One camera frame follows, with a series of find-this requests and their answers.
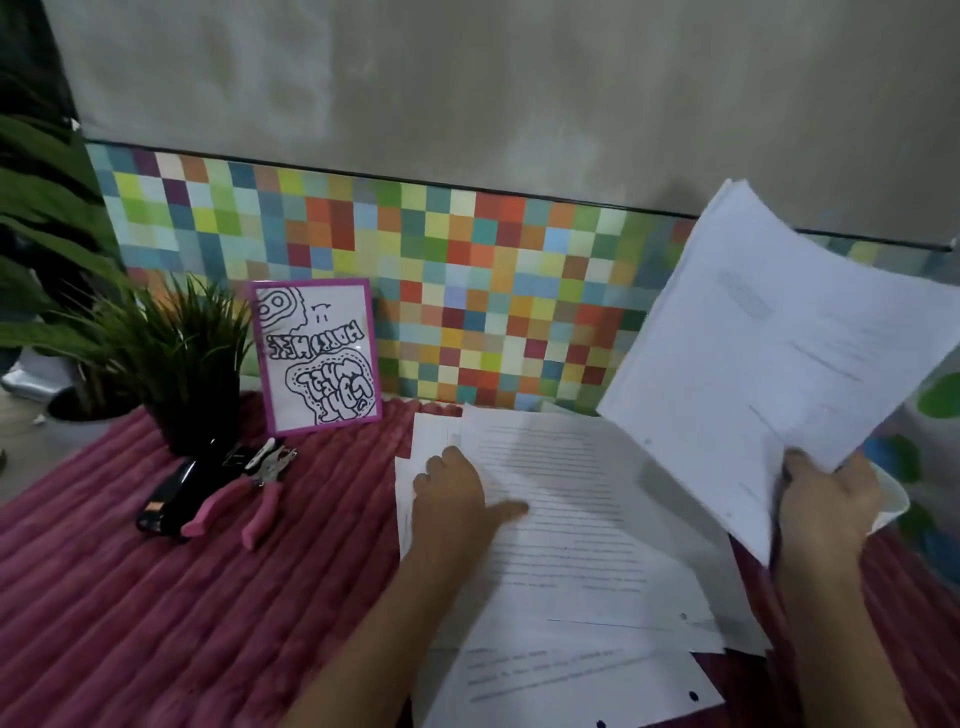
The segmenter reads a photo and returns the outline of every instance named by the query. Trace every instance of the pliers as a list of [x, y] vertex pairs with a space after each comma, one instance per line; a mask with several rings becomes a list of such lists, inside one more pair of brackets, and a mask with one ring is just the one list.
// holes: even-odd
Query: pliers
[[244, 468], [244, 474], [225, 485], [208, 497], [197, 515], [180, 529], [181, 536], [197, 538], [206, 533], [207, 528], [216, 521], [233, 503], [236, 503], [250, 491], [263, 490], [263, 500], [253, 514], [250, 522], [240, 532], [240, 543], [247, 551], [256, 548], [257, 541], [274, 523], [276, 508], [280, 503], [283, 487], [278, 480], [283, 470], [297, 457], [295, 449], [277, 447], [271, 438]]

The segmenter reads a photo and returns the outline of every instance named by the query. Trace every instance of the forearm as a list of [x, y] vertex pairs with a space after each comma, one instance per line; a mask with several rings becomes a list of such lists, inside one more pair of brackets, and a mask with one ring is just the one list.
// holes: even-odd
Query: forearm
[[411, 553], [284, 728], [394, 726], [417, 669], [460, 587], [457, 573]]
[[805, 724], [913, 726], [864, 604], [858, 570], [831, 578], [787, 574], [780, 590], [797, 654]]

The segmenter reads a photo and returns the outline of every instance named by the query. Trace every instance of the black trim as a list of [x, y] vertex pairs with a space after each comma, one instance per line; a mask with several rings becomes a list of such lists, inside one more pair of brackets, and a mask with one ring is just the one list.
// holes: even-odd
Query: black trim
[[[512, 197], [529, 197], [534, 200], [546, 200], [552, 203], [570, 203], [572, 205], [589, 205], [593, 207], [610, 207], [611, 209], [623, 209], [627, 212], [640, 212], [646, 215], [665, 215], [667, 217], [679, 217], [685, 220], [696, 220], [700, 215], [691, 215], [688, 212], [669, 212], [662, 209], [652, 209], [650, 207], [631, 207], [626, 205], [609, 205], [607, 203], [586, 202], [584, 200], [570, 200], [566, 197], [553, 197], [552, 195], [537, 195], [530, 192], [510, 192], [503, 189], [494, 189], [492, 187], [468, 187], [464, 184], [450, 184], [447, 182], [428, 182], [425, 180], [412, 180], [404, 177], [388, 177], [387, 175], [375, 175], [367, 172], [345, 172], [342, 169], [330, 169], [328, 167], [307, 167], [302, 164], [282, 164], [273, 161], [264, 161], [263, 159], [251, 159], [247, 157], [227, 157], [226, 155], [214, 155], [207, 152], [190, 152], [183, 149], [170, 149], [168, 147], [152, 147], [146, 144], [131, 144], [122, 141], [108, 141], [107, 139], [91, 139], [84, 137], [84, 141], [90, 144], [103, 144], [109, 147], [133, 147], [143, 149], [148, 152], [163, 152], [172, 155], [189, 155], [190, 157], [202, 157], [208, 159], [220, 159], [222, 161], [238, 161], [245, 164], [260, 164], [268, 167], [282, 167], [284, 169], [298, 169], [304, 172], [322, 172], [327, 175], [342, 175], [344, 177], [365, 177], [368, 180], [385, 180], [387, 182], [407, 182], [409, 184], [425, 184], [430, 187], [447, 187], [448, 189], [465, 189], [471, 192], [487, 192], [492, 195], [510, 195]], [[885, 237], [874, 237], [872, 235], [851, 235], [844, 232], [817, 231], [810, 228], [794, 228], [795, 231], [803, 235], [819, 235], [824, 237], [838, 238], [840, 240], [859, 241], [868, 243], [881, 243], [883, 245], [893, 245], [901, 248], [912, 248], [915, 250], [931, 251], [932, 253], [951, 253], [953, 246], [949, 243], [937, 245], [935, 243], [916, 243], [909, 240], [892, 240]]]

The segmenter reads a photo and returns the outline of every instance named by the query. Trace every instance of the framed drawing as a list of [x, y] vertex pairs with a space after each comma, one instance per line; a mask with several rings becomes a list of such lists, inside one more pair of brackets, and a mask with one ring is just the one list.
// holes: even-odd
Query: framed drawing
[[383, 416], [368, 280], [258, 280], [251, 298], [270, 434]]

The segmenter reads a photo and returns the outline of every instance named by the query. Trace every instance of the person's left hand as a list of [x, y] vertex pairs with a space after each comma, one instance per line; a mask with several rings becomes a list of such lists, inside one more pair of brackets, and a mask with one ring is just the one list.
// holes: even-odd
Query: person's left hand
[[480, 476], [457, 448], [431, 457], [414, 478], [413, 543], [410, 554], [431, 569], [466, 578], [504, 523], [530, 507], [519, 500], [488, 506]]

